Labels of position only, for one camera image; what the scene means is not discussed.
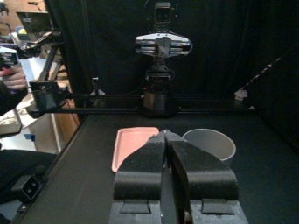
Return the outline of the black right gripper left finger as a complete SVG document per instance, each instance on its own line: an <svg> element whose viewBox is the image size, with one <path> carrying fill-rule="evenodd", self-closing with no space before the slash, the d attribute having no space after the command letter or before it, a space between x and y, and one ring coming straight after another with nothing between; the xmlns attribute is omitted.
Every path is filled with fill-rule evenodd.
<svg viewBox="0 0 299 224"><path fill-rule="evenodd" d="M114 176L113 205L121 214L149 214L161 198L165 137L160 131L125 158Z"/></svg>

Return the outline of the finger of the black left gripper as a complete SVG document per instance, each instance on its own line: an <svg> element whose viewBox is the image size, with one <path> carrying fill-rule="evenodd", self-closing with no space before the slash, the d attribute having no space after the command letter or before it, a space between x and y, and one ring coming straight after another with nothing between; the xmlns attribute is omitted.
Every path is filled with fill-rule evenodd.
<svg viewBox="0 0 299 224"><path fill-rule="evenodd" d="M168 58L170 53L172 40L166 37L162 38L162 57Z"/></svg>
<svg viewBox="0 0 299 224"><path fill-rule="evenodd" d="M156 56L158 58L164 58L164 40L161 38L157 38L154 40L154 52L156 52Z"/></svg>

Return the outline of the person's bare hand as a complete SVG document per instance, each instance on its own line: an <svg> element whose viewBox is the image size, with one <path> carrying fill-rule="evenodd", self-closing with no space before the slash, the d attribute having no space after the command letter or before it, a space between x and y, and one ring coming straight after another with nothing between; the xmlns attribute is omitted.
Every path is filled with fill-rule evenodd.
<svg viewBox="0 0 299 224"><path fill-rule="evenodd" d="M1 68L0 77L2 78L2 83L10 90L18 91L26 89L23 70L18 66Z"/></svg>

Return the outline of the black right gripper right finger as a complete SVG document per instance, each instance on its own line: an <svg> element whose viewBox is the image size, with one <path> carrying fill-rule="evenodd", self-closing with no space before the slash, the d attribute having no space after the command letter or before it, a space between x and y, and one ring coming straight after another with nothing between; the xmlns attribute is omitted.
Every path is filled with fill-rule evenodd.
<svg viewBox="0 0 299 224"><path fill-rule="evenodd" d="M238 189L233 171L177 134L165 131L164 137L178 209L190 212L194 204L202 214L234 214Z"/></svg>

